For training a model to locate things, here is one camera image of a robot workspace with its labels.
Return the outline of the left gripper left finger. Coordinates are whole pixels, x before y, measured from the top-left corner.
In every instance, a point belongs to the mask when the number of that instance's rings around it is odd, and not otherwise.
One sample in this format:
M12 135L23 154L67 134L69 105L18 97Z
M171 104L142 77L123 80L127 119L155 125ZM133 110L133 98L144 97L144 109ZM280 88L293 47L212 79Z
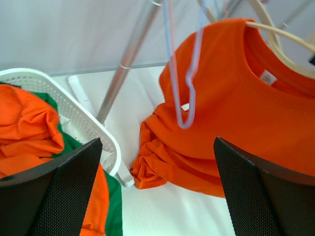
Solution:
M102 142L93 139L49 162L0 180L2 236L78 236Z

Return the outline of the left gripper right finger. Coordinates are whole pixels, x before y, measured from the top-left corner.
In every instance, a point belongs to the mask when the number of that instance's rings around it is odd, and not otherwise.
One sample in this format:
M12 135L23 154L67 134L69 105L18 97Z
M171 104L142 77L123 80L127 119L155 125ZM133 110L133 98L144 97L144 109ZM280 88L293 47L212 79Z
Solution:
M315 178L248 153L223 138L214 153L237 236L313 236Z

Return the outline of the bright green t shirt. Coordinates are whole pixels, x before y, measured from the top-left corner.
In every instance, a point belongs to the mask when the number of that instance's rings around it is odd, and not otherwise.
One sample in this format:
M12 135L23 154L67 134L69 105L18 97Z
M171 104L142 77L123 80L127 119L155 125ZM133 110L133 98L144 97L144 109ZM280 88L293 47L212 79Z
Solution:
M47 93L32 92L34 95L52 106L59 114L56 101ZM58 158L62 154L67 154L82 146L75 138L70 136L73 131L66 128L64 118L60 116L58 130L63 136L64 149L60 154L54 154L51 158L40 157L48 162L53 158ZM110 176L101 166L95 177L94 186L91 192L89 204L86 210L80 236L122 236L123 219L122 219L122 188L119 182Z

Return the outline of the orange t shirt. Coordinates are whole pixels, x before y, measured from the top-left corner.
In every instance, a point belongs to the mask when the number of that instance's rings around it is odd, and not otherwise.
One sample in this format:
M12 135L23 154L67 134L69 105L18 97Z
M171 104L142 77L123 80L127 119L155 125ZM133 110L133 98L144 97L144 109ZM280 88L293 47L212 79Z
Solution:
M0 86L0 176L7 177L80 147L63 133L56 102L46 93ZM98 166L81 228L82 236L105 235L109 189Z
M168 182L224 197L213 151L216 137L285 168L315 173L315 82L282 64L245 19L205 27L195 118L177 124L170 68L159 77L164 102L140 127L130 172L138 189Z

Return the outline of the beige wooden hanger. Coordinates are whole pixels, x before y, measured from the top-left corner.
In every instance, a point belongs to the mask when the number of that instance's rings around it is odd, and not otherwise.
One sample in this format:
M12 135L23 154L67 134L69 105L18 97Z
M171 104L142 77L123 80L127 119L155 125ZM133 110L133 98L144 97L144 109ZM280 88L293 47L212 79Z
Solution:
M249 4L253 8L253 10L256 12L256 14L259 17L260 23L256 22L247 22L247 26L251 28L256 28L260 30L266 31L266 38L267 43L274 53L274 55L289 69L293 70L296 73L299 73L303 76L306 76L310 79L315 78L315 72L313 70L307 69L305 67L302 67L295 62L291 61L283 52L281 47L281 42L279 39L279 36L283 36L294 43L302 46L306 50L308 50L311 53L315 52L315 43L313 39L309 39L308 41L303 40L302 38L291 34L287 31L284 31L282 29L276 28L273 24L273 21L268 14L267 10L259 0L250 0Z

